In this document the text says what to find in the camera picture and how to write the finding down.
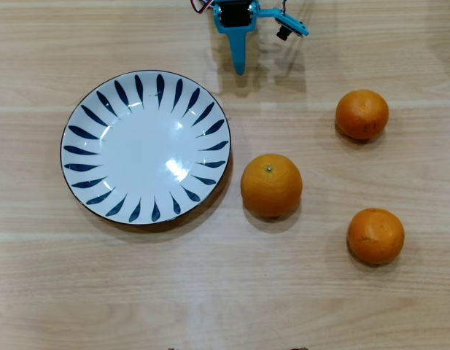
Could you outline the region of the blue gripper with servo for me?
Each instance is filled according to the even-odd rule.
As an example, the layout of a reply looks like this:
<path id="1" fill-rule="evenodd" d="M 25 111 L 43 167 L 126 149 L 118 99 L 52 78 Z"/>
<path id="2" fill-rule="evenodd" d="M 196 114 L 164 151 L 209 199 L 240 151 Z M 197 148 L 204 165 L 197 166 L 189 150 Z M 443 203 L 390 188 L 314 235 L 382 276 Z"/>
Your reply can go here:
<path id="1" fill-rule="evenodd" d="M 246 33 L 254 31 L 259 10 L 260 4 L 258 1 L 214 1 L 214 24 L 219 33 L 230 33 L 228 34 L 228 41 L 233 67 L 237 75 L 243 75 L 245 72 Z"/>

